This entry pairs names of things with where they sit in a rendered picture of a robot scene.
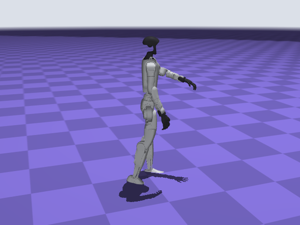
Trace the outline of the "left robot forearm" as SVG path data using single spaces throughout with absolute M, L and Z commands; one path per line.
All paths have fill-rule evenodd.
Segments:
M 171 72 L 170 70 L 166 69 L 166 77 L 172 78 L 174 80 L 178 80 L 178 77 L 182 77 L 181 75 L 178 75 L 177 73 Z M 178 80 L 179 81 L 179 80 Z M 180 81 L 179 81 L 180 82 Z

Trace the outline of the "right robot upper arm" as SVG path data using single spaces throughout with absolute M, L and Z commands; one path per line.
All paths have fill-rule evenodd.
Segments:
M 147 62 L 146 64 L 147 90 L 150 95 L 151 95 L 151 88 L 154 87 L 155 71 L 156 71 L 156 65 L 153 62 Z

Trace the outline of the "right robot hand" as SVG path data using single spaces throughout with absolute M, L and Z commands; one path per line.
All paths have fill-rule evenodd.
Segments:
M 159 110 L 157 112 L 158 112 L 159 116 L 161 117 L 161 121 L 163 123 L 163 129 L 162 130 L 168 128 L 170 126 L 170 123 L 169 123 L 170 118 L 166 115 L 165 112 L 163 114 L 161 114 L 161 112 Z

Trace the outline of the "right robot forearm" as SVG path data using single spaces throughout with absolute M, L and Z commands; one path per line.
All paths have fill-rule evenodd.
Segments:
M 158 90 L 157 90 L 156 87 L 151 88 L 151 94 L 152 94 L 151 100 L 153 101 L 156 110 L 157 111 L 159 110 L 161 112 L 161 114 L 163 114 L 165 112 L 165 110 L 164 110 L 163 105 L 162 105 L 162 103 L 159 99 Z

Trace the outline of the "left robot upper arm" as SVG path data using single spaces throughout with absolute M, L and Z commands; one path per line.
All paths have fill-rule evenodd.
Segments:
M 160 65 L 158 64 L 158 67 L 159 67 L 159 76 L 164 76 L 166 74 L 166 69 L 165 68 L 162 68 L 160 67 Z

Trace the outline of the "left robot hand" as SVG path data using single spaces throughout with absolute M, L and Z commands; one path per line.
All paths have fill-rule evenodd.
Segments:
M 186 82 L 189 84 L 189 86 L 193 86 L 193 90 L 196 90 L 196 84 L 194 84 L 193 82 L 191 82 L 189 79 L 186 79 L 185 77 L 178 77 L 178 80 L 181 81 L 181 82 Z

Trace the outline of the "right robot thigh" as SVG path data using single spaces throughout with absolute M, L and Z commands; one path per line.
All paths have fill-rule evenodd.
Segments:
M 146 151 L 152 144 L 157 130 L 156 110 L 152 109 L 151 106 L 146 106 L 143 110 L 143 118 L 147 119 L 148 121 L 145 122 L 144 141 L 140 141 L 139 143 L 144 144 Z

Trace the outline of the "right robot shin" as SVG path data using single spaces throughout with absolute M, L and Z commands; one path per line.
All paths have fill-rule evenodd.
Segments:
M 137 145 L 137 149 L 135 152 L 135 160 L 134 160 L 134 164 L 135 164 L 135 168 L 134 168 L 134 173 L 133 173 L 133 179 L 137 179 L 138 175 L 144 165 L 145 159 L 147 157 L 149 148 L 147 149 L 147 151 L 145 151 L 145 146 L 143 143 L 139 143 Z

